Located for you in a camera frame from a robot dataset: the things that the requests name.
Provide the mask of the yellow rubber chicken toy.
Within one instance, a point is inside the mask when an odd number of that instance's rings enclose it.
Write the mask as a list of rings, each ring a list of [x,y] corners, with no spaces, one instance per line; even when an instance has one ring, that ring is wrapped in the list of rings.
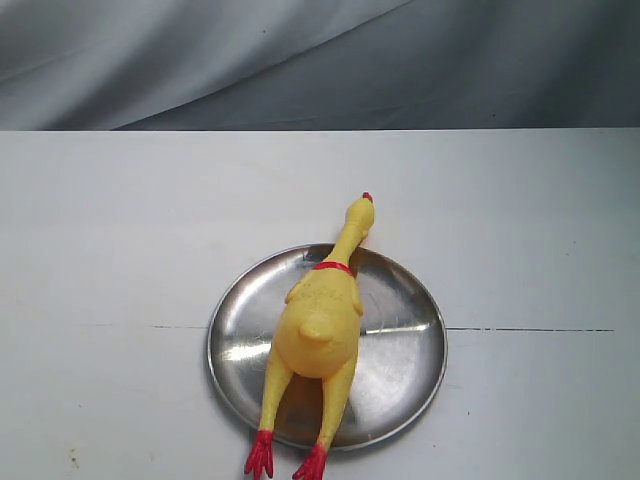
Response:
[[[322,382],[321,427],[294,479],[321,479],[354,380],[364,307],[351,256],[375,220],[374,200],[365,192],[346,212],[330,253],[289,291],[268,356],[261,415],[244,472],[255,479],[274,474],[275,421],[295,375]]]

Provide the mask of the grey fabric backdrop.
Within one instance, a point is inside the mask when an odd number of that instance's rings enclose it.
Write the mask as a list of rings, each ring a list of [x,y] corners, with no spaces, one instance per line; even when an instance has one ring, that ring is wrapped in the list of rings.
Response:
[[[5,1],[5,130],[639,122],[635,1]]]

